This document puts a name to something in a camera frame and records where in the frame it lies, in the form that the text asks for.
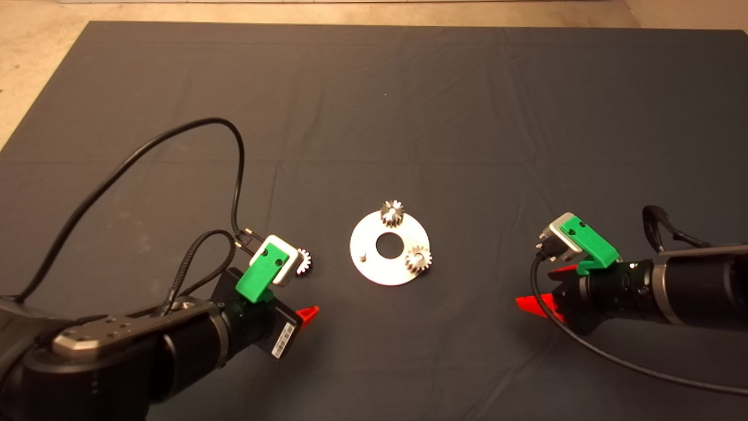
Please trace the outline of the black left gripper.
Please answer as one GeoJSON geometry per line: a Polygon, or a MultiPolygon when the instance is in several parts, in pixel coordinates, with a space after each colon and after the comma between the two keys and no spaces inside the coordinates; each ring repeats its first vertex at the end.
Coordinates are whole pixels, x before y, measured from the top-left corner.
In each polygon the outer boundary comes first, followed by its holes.
{"type": "Polygon", "coordinates": [[[270,294],[266,301],[252,303],[236,291],[236,283],[243,274],[240,269],[230,267],[217,280],[212,301],[217,304],[228,334],[227,360],[254,346],[274,360],[281,360],[301,329],[306,329],[320,313],[319,306],[310,306],[297,311],[286,306],[270,294]]]}

